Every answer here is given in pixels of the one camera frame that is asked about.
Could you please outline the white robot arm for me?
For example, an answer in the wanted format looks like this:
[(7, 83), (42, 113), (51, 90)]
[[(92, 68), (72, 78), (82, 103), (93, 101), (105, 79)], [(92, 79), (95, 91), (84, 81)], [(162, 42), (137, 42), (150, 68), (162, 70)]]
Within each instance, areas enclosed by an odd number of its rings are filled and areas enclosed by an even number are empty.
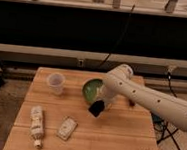
[(120, 64), (108, 71), (102, 80), (104, 95), (114, 97), (121, 94), (128, 97), (187, 133), (187, 101), (137, 84), (132, 77), (133, 70), (129, 65)]

